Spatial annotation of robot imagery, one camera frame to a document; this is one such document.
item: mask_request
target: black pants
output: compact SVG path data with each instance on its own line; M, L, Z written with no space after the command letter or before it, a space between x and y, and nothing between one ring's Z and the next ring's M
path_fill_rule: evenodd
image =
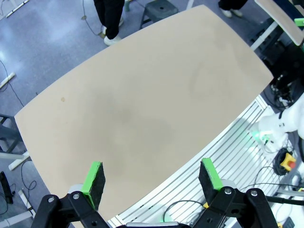
M238 10L242 8L247 0L220 0L218 6L223 10Z
M106 36L113 39L118 35L118 25L123 13L124 0L94 0L100 22L106 26Z

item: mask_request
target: blue floor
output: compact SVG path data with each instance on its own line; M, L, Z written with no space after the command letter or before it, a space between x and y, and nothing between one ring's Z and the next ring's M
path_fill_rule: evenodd
M149 1L151 0L137 2L133 0L130 4L131 11L123 12L124 24L120 28L121 37L124 38L138 30L143 5ZM188 1L172 0L171 2L183 11ZM248 34L268 18L253 0L249 0L243 7L243 18L234 16L231 19L221 14L216 0L194 1L194 6L200 4L205 4L218 14L245 41ZM95 33L100 32L101 24L93 0L85 0L85 10L92 30ZM10 83L24 105L62 75L106 48L103 40L94 35L85 21L81 20L83 15L81 0L30 0L9 18L0 21L0 60L5 64L8 73L16 72L17 76ZM5 71L0 65L0 81L4 78ZM21 108L21 103L10 87L0 93L0 113L15 115ZM16 153L22 153L24 150L24 146L20 145ZM16 192L18 192L24 188L21 181L21 167L9 171L8 165L11 162L0 160L0 171L6 173L10 184L16 184ZM31 181L37 181L37 186L30 192L29 198L34 210L37 210L41 198L48 194L48 190L31 161L24 165L23 173L27 186ZM0 216L0 221L26 211L17 193L14 202L13 205L9 205L8 212ZM5 209L6 204L0 197L0 214ZM14 227L30 227L30 224L31 219L27 219Z

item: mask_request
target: person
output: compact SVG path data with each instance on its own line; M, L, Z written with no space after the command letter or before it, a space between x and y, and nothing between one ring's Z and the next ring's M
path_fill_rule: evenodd
M220 0L218 2L218 7L228 18L232 17L232 13L234 13L238 17L242 17L243 14L241 11L239 11L239 9L242 8L246 2L247 0Z
M121 40L119 26L123 23L124 0L94 0L100 22L104 26L104 43L108 46Z

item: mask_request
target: sneaker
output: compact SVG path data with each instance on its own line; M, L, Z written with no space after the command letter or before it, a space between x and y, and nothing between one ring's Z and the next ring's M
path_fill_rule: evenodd
M120 27L120 26L123 24L123 22L124 22L124 18L121 17L118 26ZM104 35L104 36L105 36L105 31L106 31L106 26L104 26L104 28L103 28L103 35Z
M243 13L237 9L232 9L231 12L233 12L235 15L237 15L240 18L243 16Z
M118 43L119 41L121 41L122 39L117 35L115 38L113 39L109 39L107 36L104 38L104 43L107 45L107 46L111 46L113 44L116 44Z
M228 18L231 18L232 17L232 13L230 10L223 10L220 8L220 10L223 12L223 14L228 17Z

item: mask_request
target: red button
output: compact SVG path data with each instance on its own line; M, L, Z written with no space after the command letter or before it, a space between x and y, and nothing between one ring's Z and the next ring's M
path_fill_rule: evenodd
M295 168L295 162L294 161L290 161L289 163L288 163L288 166L290 167L290 168Z

